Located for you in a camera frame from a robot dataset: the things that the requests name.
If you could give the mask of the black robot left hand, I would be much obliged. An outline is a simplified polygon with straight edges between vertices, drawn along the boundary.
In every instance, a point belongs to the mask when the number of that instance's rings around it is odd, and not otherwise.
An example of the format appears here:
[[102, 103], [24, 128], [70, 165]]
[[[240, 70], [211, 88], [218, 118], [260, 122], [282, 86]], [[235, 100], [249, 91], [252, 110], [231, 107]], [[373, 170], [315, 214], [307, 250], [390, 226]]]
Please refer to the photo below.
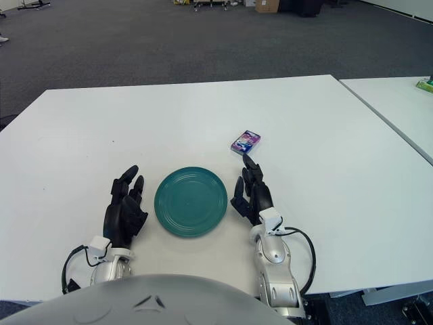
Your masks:
[[133, 165], [112, 183], [112, 199], [104, 217], [103, 236], [111, 241], [113, 248], [130, 249], [148, 216], [140, 207], [144, 177], [140, 175], [129, 188], [138, 170], [139, 167]]

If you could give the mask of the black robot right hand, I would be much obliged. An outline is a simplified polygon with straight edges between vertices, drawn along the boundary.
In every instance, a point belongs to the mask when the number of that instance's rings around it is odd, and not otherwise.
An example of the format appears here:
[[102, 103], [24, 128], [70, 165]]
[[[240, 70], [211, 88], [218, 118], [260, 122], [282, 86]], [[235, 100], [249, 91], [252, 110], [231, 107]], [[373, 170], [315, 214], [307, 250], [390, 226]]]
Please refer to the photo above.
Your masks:
[[238, 177], [232, 207], [253, 225], [260, 225], [259, 213], [273, 207], [273, 201], [268, 186], [263, 181], [263, 172], [247, 154], [242, 156], [244, 167], [242, 175]]

